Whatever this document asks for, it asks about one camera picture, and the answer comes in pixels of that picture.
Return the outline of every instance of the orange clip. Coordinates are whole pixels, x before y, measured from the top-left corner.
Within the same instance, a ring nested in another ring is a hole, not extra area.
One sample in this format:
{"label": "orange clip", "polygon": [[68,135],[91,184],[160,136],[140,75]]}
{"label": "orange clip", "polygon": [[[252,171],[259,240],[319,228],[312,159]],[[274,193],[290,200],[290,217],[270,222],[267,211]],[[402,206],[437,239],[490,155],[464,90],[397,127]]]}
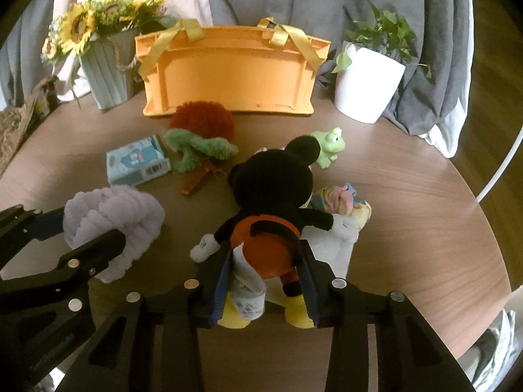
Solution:
{"label": "orange clip", "polygon": [[188,196],[200,184],[208,173],[212,173],[215,178],[220,176],[227,177],[225,171],[215,167],[208,158],[202,158],[202,166],[193,174],[188,182],[186,182],[180,190],[180,193]]}

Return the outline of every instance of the red pom pom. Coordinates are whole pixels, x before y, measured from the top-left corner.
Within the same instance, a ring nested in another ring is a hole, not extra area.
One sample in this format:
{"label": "red pom pom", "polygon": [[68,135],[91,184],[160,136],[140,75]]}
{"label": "red pom pom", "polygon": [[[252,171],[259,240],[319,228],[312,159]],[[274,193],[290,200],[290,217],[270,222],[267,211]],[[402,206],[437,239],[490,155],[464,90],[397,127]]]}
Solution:
{"label": "red pom pom", "polygon": [[176,108],[169,123],[170,128],[181,128],[204,139],[223,137],[228,142],[234,138],[234,120],[222,104],[215,102],[186,102]]}

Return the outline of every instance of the cardboard box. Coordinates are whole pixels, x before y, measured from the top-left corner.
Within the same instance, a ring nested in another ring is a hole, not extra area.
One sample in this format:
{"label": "cardboard box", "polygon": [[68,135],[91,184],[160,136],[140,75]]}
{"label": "cardboard box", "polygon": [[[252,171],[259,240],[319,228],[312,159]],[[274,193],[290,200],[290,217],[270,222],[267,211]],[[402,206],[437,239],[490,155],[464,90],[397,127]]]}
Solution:
{"label": "cardboard box", "polygon": [[171,163],[157,136],[107,152],[107,181],[111,186],[137,186],[171,171]]}

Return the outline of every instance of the barcode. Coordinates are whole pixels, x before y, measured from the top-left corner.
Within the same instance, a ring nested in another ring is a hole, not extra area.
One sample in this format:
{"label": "barcode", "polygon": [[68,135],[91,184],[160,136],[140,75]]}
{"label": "barcode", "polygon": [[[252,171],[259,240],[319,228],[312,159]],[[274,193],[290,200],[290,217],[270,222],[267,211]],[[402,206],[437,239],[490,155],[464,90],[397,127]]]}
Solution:
{"label": "barcode", "polygon": [[159,173],[167,171],[168,169],[169,169],[169,166],[167,164],[167,161],[163,161],[161,163],[157,163],[156,165],[146,168],[145,175],[147,175],[147,176],[157,175]]}

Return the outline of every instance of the orange plastic tray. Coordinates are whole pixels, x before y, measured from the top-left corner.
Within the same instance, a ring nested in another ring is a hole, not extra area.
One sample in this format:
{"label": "orange plastic tray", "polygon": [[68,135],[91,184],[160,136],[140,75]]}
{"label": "orange plastic tray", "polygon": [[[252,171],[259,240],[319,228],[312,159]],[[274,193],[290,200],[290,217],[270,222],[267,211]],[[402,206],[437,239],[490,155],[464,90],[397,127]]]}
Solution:
{"label": "orange plastic tray", "polygon": [[[187,101],[222,103],[231,111],[311,114],[315,75],[292,39],[282,46],[269,40],[273,30],[252,26],[211,26],[189,41],[180,31],[145,82],[146,116],[176,112]],[[136,37],[142,61],[160,32]],[[308,37],[325,61],[330,42]]]}

